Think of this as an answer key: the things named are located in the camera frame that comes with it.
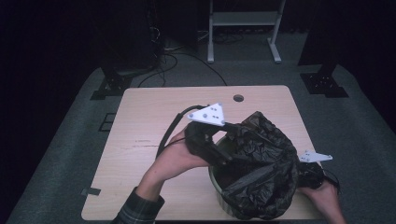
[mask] wooden table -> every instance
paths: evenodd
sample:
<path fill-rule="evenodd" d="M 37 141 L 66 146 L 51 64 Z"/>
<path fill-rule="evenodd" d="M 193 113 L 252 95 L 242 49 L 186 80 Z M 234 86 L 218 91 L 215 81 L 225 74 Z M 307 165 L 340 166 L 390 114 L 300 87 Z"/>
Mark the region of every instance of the wooden table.
<path fill-rule="evenodd" d="M 243 102 L 233 97 L 243 95 Z M 294 144 L 298 154 L 314 150 L 304 123 L 286 86 L 232 86 L 128 89 L 98 165 L 93 189 L 82 210 L 86 220 L 113 219 L 153 163 L 158 145 L 177 113 L 191 105 L 223 104 L 225 120 L 239 123 L 261 111 Z M 184 118 L 174 133 L 190 122 Z M 215 142 L 224 133 L 214 136 Z M 216 197 L 207 168 L 196 168 L 165 182 L 161 195 L 165 205 L 157 220 L 233 220 Z M 312 203 L 300 192 L 288 211 L 278 219 L 321 218 Z"/>

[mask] plaid sleeve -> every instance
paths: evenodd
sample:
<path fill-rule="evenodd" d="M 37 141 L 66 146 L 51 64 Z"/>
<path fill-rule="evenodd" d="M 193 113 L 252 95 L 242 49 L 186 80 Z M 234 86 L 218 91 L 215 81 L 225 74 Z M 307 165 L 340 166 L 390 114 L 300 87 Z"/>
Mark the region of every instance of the plaid sleeve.
<path fill-rule="evenodd" d="M 112 224 L 151 224 L 165 203 L 160 196 L 158 202 L 152 202 L 139 197 L 136 188 L 126 200 Z"/>

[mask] cable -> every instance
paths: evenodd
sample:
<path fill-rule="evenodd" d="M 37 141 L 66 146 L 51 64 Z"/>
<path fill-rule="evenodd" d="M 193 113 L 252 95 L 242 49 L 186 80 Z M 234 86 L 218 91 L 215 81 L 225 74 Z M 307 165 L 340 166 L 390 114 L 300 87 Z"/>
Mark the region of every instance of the cable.
<path fill-rule="evenodd" d="M 197 41 L 201 41 L 209 36 L 209 31 L 198 31 L 198 33 L 204 33 L 201 36 L 198 36 Z"/>
<path fill-rule="evenodd" d="M 215 35 L 215 38 L 213 40 L 214 43 L 219 44 L 219 45 L 231 45 L 236 42 L 244 40 L 244 36 L 241 34 L 238 34 L 239 38 L 237 35 L 229 35 L 229 34 L 218 34 Z"/>
<path fill-rule="evenodd" d="M 163 71 L 163 67 L 161 65 L 160 65 L 160 69 L 161 69 L 160 77 L 163 79 L 163 84 L 161 85 L 161 87 L 164 87 L 166 84 L 165 71 Z"/>
<path fill-rule="evenodd" d="M 188 55 L 188 56 L 190 56 L 190 57 L 192 57 L 192 58 L 197 59 L 198 61 L 200 61 L 201 63 L 203 63 L 204 65 L 206 65 L 208 68 L 210 68 L 210 70 L 212 70 L 214 73 L 216 73 L 216 74 L 219 76 L 219 78 L 222 80 L 222 82 L 224 83 L 224 86 L 228 86 L 228 85 L 227 85 L 227 82 L 224 80 L 224 78 L 221 76 L 221 74 L 220 74 L 218 71 L 216 71 L 216 70 L 215 70 L 214 68 L 212 68 L 209 64 L 207 64 L 206 62 L 204 62 L 202 59 L 198 58 L 197 56 L 194 56 L 194 55 L 191 55 L 191 54 L 188 54 L 188 53 L 173 53 L 173 54 L 184 54 L 184 55 Z"/>
<path fill-rule="evenodd" d="M 331 171 L 329 171 L 329 170 L 323 169 L 323 172 L 325 172 L 325 174 L 326 174 L 326 173 L 331 174 L 332 177 L 335 179 L 335 180 L 334 180 L 333 178 L 329 177 L 328 175 L 325 175 L 325 176 L 324 176 L 324 178 L 325 178 L 327 181 L 329 181 L 331 184 L 333 184 L 333 185 L 337 188 L 337 193 L 339 194 L 339 193 L 341 192 L 340 180 L 337 178 L 337 176 L 336 176 L 333 172 L 331 172 Z"/>
<path fill-rule="evenodd" d="M 172 121 L 172 123 L 169 125 L 168 129 L 166 130 L 165 134 L 163 135 L 163 139 L 161 140 L 160 145 L 158 146 L 157 150 L 157 155 L 155 158 L 158 158 L 160 154 L 163 152 L 163 150 L 166 148 L 165 143 L 168 140 L 169 136 L 173 132 L 173 130 L 176 128 L 176 126 L 180 123 L 180 121 L 183 119 L 183 116 L 187 114 L 187 112 L 193 110 L 193 109 L 203 109 L 205 108 L 202 105 L 193 105 L 190 106 L 189 108 L 183 110 L 183 112 L 178 113 L 175 117 L 175 119 Z"/>
<path fill-rule="evenodd" d="M 177 140 L 175 140 L 175 141 L 173 141 L 173 142 L 170 142 L 168 145 L 166 145 L 164 148 L 167 148 L 167 147 L 170 147 L 170 146 L 172 146 L 172 145 L 174 145 L 174 144 L 176 144 L 176 143 L 178 143 L 178 142 L 180 142 L 181 140 L 184 140 L 184 139 L 186 139 L 186 138 L 188 138 L 188 137 L 182 137 L 182 138 L 179 138 L 179 139 L 177 139 Z"/>
<path fill-rule="evenodd" d="M 178 49 L 182 49 L 184 48 L 184 46 L 179 46 L 179 47 L 175 47 L 175 48 L 171 48 L 171 49 L 163 49 L 166 51 L 166 53 L 170 53 L 172 51 L 178 50 Z"/>
<path fill-rule="evenodd" d="M 163 69 L 161 68 L 161 69 L 162 69 L 161 72 L 154 73 L 154 74 L 151 74 L 150 76 L 146 77 L 145 79 L 143 79 L 143 80 L 139 83 L 139 85 L 137 86 L 137 88 L 140 88 L 140 86 L 141 86 L 146 80 L 148 80 L 149 78 L 154 77 L 155 75 L 159 75 L 160 73 L 165 74 L 165 72 L 167 72 L 167 71 L 173 69 L 174 67 L 176 67 L 176 65 L 177 65 L 177 58 L 176 58 L 175 56 L 170 55 L 170 54 L 164 54 L 163 56 L 164 56 L 164 57 L 165 57 L 165 56 L 170 56 L 170 57 L 174 58 L 175 61 L 176 61 L 175 64 L 173 64 L 170 68 L 167 68 L 167 69 L 165 69 L 165 70 L 163 70 Z"/>
<path fill-rule="evenodd" d="M 160 30 L 159 30 L 158 28 L 156 28 L 156 27 L 153 27 L 153 26 L 151 26 L 149 29 L 151 30 L 151 32 L 152 32 L 153 30 L 157 31 L 157 36 L 155 37 L 155 39 L 151 39 L 151 42 L 153 42 L 153 43 L 155 43 L 155 44 L 160 44 L 160 43 L 158 42 L 158 40 L 160 39 L 160 36 L 161 36 Z"/>

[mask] bag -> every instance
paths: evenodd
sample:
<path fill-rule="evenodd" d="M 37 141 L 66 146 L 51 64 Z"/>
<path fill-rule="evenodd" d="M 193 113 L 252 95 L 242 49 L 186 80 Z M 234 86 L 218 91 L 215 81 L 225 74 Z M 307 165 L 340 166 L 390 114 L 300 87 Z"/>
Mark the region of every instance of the bag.
<path fill-rule="evenodd" d="M 299 159 L 289 138 L 261 112 L 255 112 L 241 125 L 239 133 L 227 133 L 219 141 L 235 157 L 249 162 L 230 162 L 209 169 L 220 195 L 239 219 L 264 220 L 282 216 L 290 207 L 298 183 Z M 247 137 L 247 129 L 259 137 Z"/>

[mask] hand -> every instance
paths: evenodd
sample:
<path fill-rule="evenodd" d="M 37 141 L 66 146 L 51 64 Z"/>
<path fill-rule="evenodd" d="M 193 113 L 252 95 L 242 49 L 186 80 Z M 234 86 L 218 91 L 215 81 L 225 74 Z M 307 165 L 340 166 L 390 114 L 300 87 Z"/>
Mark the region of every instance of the hand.
<path fill-rule="evenodd" d="M 140 197 L 157 201 L 165 180 L 171 179 L 195 168 L 209 166 L 198 156 L 190 154 L 184 140 L 184 130 L 170 140 L 167 147 L 143 176 L 136 194 Z"/>
<path fill-rule="evenodd" d="M 323 181 L 318 189 L 299 188 L 299 191 L 312 201 L 328 223 L 347 223 L 338 201 L 337 188 L 329 181 Z"/>

